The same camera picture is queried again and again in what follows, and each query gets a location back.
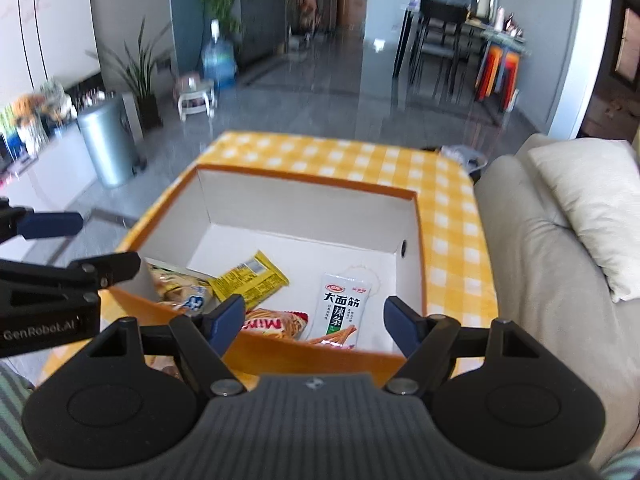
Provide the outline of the green raisin nut packet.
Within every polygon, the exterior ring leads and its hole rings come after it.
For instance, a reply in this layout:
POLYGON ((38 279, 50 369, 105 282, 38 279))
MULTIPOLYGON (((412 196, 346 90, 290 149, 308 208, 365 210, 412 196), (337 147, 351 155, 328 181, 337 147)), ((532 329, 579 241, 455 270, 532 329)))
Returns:
POLYGON ((195 316, 215 302, 210 276, 152 258, 146 258, 145 263, 160 304, 180 314, 195 316))

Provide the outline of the yellow snack packet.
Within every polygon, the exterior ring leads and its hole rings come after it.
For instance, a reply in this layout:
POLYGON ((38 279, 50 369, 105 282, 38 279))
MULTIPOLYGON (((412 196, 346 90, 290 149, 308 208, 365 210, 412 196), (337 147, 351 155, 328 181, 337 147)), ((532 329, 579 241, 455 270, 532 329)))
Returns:
POLYGON ((221 276, 210 278, 208 282, 219 301, 224 302, 233 295, 239 295, 247 311, 254 310, 290 284, 284 273, 260 250, 250 260, 221 276))

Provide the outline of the white latiao snack packet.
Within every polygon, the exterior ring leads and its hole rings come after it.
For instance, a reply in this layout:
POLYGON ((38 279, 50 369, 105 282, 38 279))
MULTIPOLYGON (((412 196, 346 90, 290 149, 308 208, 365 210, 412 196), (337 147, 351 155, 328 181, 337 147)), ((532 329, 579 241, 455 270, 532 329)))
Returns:
POLYGON ((346 274, 323 274, 316 307, 310 325, 305 330, 304 343, 337 350, 355 350, 372 288, 372 278, 362 269, 346 274))

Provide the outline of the yellow checkered tablecloth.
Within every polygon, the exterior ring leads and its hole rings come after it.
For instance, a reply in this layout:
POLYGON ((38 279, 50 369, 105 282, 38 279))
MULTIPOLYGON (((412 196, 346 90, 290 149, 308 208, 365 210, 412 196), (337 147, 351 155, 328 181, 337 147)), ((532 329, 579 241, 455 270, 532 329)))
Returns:
MULTIPOLYGON (((473 185, 456 162, 439 154, 397 146, 231 131, 210 144, 157 202, 199 164, 277 171, 415 192, 423 235, 426 287, 425 309, 416 312, 448 315, 472 327, 486 327, 497 315, 494 281, 473 185)), ((135 227, 120 242, 121 250, 127 250, 122 244, 135 227)))

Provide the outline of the white tv cabinet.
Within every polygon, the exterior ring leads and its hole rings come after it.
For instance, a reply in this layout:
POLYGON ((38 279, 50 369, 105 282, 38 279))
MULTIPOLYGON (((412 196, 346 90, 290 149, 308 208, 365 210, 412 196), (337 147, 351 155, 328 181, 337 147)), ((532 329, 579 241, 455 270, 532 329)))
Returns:
POLYGON ((24 170, 10 174, 1 196, 11 206, 37 212, 66 210, 96 180, 96 170, 76 122, 51 140, 24 170))

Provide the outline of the noodle snack packet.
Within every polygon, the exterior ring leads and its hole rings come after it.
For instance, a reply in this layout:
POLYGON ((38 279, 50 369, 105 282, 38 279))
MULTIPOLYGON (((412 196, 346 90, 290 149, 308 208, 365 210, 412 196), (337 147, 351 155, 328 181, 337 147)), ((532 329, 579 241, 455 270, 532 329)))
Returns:
POLYGON ((305 312, 256 308, 247 313, 242 330, 274 339, 297 340, 307 323, 305 312))

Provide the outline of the colourful toys on cabinet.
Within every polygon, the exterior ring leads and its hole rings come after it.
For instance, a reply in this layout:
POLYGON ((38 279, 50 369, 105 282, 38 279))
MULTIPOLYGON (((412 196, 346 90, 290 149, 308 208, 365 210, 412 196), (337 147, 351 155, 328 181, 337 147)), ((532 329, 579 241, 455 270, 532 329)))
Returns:
POLYGON ((16 162, 36 158, 52 138, 77 118, 72 97, 57 80, 1 107, 1 139, 16 162))

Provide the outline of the orange cardboard box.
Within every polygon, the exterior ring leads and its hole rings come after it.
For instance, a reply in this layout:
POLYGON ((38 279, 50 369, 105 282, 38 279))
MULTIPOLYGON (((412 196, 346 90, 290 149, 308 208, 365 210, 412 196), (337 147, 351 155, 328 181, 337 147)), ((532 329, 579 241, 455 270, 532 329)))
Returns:
POLYGON ((390 296, 425 309, 423 235, 415 192, 284 172, 199 164, 129 233, 125 249, 219 276, 265 254, 288 278, 270 310, 312 313, 326 274, 367 282, 350 350, 242 333, 224 362, 247 385, 263 374, 368 373, 384 384, 404 364, 386 332, 390 296))

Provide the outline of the potted plant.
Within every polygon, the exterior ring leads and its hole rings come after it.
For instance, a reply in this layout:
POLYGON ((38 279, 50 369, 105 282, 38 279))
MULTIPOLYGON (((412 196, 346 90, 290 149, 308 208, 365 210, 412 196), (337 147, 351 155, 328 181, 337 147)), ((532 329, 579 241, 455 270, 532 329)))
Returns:
POLYGON ((126 84, 134 96, 141 128, 149 131, 163 125, 153 80, 160 63, 172 53, 172 47, 157 51, 158 44, 171 29, 171 23, 166 23, 151 38, 145 37, 145 29, 146 18, 142 18, 136 40, 132 44, 126 40, 122 42, 122 54, 98 41, 93 51, 85 50, 85 55, 114 70, 126 84))

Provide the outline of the small white stool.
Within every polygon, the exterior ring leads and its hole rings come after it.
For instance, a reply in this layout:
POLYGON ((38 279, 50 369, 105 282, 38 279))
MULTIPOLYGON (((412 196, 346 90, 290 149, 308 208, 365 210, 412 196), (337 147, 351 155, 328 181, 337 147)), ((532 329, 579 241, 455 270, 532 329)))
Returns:
POLYGON ((197 73, 179 77, 172 92, 177 105, 180 122, 190 115, 206 114, 209 119, 216 115, 218 94, 212 80, 202 79, 197 73))

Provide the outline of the cream cushion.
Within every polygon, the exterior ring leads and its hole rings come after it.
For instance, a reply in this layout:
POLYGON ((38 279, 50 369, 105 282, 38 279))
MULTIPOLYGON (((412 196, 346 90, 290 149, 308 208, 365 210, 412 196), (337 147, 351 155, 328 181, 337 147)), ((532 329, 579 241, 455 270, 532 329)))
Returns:
POLYGON ((576 139, 528 152, 601 269, 612 300, 639 298, 639 165, 624 141, 576 139))

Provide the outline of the blue water jug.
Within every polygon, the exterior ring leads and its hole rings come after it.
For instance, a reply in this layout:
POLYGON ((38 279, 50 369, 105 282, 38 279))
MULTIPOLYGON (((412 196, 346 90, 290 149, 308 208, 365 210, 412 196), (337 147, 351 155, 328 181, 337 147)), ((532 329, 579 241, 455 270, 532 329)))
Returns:
POLYGON ((209 42, 201 54, 203 78, 213 81, 217 90, 235 85, 236 63, 233 44, 221 36, 218 20, 210 22, 209 42))

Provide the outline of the dark grey cabinet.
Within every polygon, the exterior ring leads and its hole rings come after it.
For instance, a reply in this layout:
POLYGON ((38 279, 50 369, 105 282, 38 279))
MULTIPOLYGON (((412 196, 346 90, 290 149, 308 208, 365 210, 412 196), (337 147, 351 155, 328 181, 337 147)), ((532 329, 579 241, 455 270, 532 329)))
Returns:
POLYGON ((285 0, 234 0, 232 16, 239 24, 235 39, 239 66, 274 55, 284 45, 285 0))

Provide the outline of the black dining chair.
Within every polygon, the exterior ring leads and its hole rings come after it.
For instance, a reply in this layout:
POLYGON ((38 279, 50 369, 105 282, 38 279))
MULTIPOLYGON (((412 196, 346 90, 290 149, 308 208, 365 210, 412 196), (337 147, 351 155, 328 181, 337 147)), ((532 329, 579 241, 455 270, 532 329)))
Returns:
POLYGON ((409 84, 422 74, 424 58, 432 56, 447 62, 446 85, 452 96, 457 70, 462 59, 463 26, 468 21, 469 7, 442 0, 421 0, 420 20, 414 38, 409 65, 409 84))

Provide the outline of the dining table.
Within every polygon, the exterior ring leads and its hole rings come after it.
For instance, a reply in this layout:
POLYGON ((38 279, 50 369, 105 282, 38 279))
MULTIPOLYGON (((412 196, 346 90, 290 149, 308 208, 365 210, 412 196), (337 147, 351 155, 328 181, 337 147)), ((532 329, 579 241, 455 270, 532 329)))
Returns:
POLYGON ((435 40, 431 42, 431 46, 435 48, 433 54, 451 50, 458 37, 466 37, 469 39, 469 44, 474 39, 479 39, 486 46, 488 44, 499 46, 504 52, 512 52, 518 56, 530 55, 530 52, 526 50, 524 39, 497 30, 494 26, 486 25, 475 18, 468 18, 461 24, 446 22, 434 16, 426 18, 420 11, 420 4, 423 1, 431 3, 431 0, 414 0, 404 7, 404 17, 402 18, 392 73, 394 79, 399 77, 406 55, 409 55, 409 64, 414 65, 421 49, 420 41, 423 40, 425 44, 430 32, 435 34, 435 40))

